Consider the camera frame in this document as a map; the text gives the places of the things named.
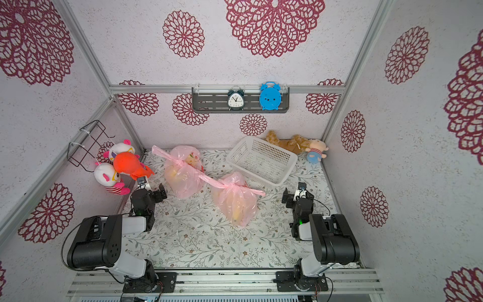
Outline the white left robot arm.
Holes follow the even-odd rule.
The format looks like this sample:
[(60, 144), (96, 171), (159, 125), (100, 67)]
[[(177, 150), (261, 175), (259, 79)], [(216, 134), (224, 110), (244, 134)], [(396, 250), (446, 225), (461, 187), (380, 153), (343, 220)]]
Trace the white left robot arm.
[(164, 284), (148, 259), (122, 249), (124, 235), (152, 230), (155, 206), (167, 198), (162, 184), (155, 190), (145, 184), (132, 192), (132, 209), (127, 215), (92, 216), (77, 226), (77, 233), (62, 259), (73, 271), (106, 271), (123, 276), (123, 293), (162, 293)]

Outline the pink plastic bag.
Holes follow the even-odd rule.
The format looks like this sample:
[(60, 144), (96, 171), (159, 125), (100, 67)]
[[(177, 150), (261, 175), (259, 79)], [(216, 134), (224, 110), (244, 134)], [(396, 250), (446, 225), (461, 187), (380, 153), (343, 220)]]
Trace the pink plastic bag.
[(240, 172), (227, 174), (218, 180), (209, 176), (200, 178), (211, 186), (215, 205), (237, 227), (244, 228), (248, 225), (257, 214), (258, 198), (265, 196), (264, 191), (250, 188)]
[(164, 177), (177, 198), (186, 199), (202, 190), (205, 182), (200, 175), (205, 169), (197, 148), (180, 145), (166, 152), (154, 145), (152, 153), (166, 160)]

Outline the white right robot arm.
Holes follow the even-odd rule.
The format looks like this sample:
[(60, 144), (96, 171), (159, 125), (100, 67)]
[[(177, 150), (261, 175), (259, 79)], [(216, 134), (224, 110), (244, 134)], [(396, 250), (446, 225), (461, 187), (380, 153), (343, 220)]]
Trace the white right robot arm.
[(282, 203), (292, 210), (289, 224), (294, 239), (311, 242), (313, 251), (299, 259), (292, 271), (276, 273), (279, 292), (328, 291), (326, 271), (335, 264), (358, 262), (360, 249), (353, 232), (342, 214), (314, 214), (314, 195), (299, 184), (294, 194), (284, 190)]

